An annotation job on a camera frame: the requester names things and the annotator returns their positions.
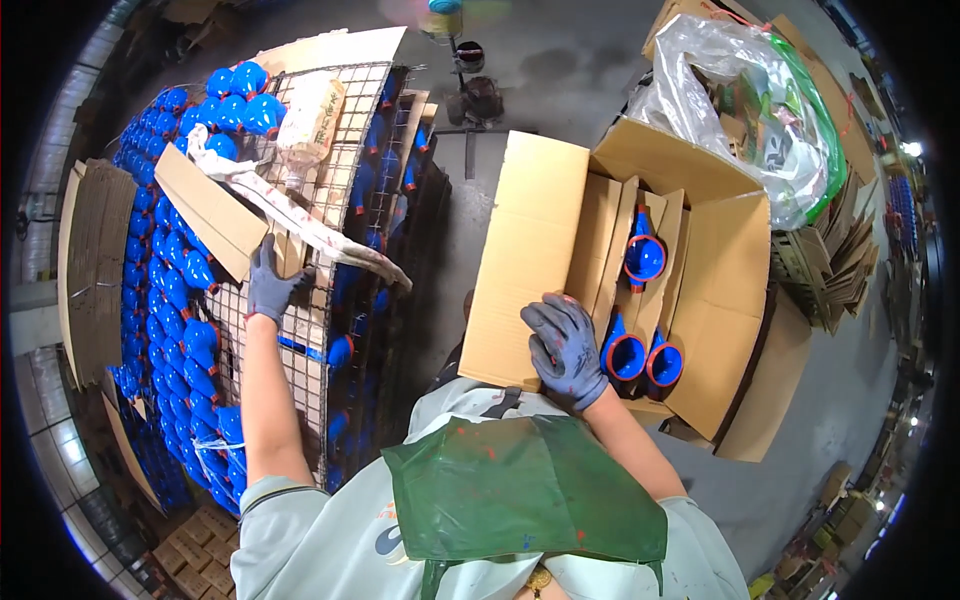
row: stacked boxes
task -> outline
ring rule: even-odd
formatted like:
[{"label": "stacked boxes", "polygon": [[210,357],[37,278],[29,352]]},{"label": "stacked boxes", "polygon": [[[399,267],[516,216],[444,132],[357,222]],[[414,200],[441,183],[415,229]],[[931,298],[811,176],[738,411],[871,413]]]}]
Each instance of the stacked boxes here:
[{"label": "stacked boxes", "polygon": [[230,556],[240,547],[233,518],[202,506],[154,550],[154,557],[193,600],[236,598]]}]

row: clear plastic bag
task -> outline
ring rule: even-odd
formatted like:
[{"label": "clear plastic bag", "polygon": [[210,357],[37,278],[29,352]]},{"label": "clear plastic bag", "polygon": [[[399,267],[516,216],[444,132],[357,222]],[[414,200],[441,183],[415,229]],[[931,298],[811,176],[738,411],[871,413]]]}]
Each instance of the clear plastic bag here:
[{"label": "clear plastic bag", "polygon": [[[796,51],[757,27],[678,14],[655,38],[653,80],[626,115],[737,164],[763,184],[770,226],[812,221],[847,176],[839,136]],[[746,126],[730,152],[717,109]]]}]

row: wrist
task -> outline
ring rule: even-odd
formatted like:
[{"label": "wrist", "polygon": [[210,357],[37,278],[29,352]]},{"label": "wrist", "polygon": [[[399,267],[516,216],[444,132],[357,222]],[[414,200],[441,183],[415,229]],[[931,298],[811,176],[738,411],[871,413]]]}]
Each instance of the wrist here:
[{"label": "wrist", "polygon": [[263,334],[276,336],[280,331],[276,321],[263,313],[250,314],[245,321],[247,335]]}]

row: plastic bag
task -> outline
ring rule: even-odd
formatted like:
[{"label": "plastic bag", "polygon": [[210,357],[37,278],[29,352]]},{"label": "plastic bag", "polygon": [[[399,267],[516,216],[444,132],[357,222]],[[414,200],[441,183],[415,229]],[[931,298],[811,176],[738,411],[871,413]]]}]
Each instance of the plastic bag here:
[{"label": "plastic bag", "polygon": [[662,588],[666,513],[579,420],[452,418],[383,457],[421,599],[455,564],[521,552],[647,564]]},{"label": "plastic bag", "polygon": [[[847,177],[840,138],[796,51],[757,27],[678,14],[655,38],[653,81],[626,115],[737,164],[763,184],[770,226],[812,222]],[[731,155],[720,110],[747,130]]]}]

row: hand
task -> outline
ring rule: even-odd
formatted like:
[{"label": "hand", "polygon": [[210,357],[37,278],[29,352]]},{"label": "hand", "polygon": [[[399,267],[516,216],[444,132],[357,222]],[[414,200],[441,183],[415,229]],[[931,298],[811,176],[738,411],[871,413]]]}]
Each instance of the hand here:
[{"label": "hand", "polygon": [[313,269],[302,269],[289,279],[280,278],[276,274],[274,238],[272,233],[263,238],[250,260],[247,318],[259,313],[273,319],[277,330],[280,330],[280,319],[290,304],[290,295],[302,285],[312,283],[316,273]]},{"label": "hand", "polygon": [[593,321],[580,302],[567,295],[544,294],[543,302],[520,309],[520,318],[534,330],[531,360],[543,383],[572,396],[578,411],[595,402],[608,382],[600,372]]}]

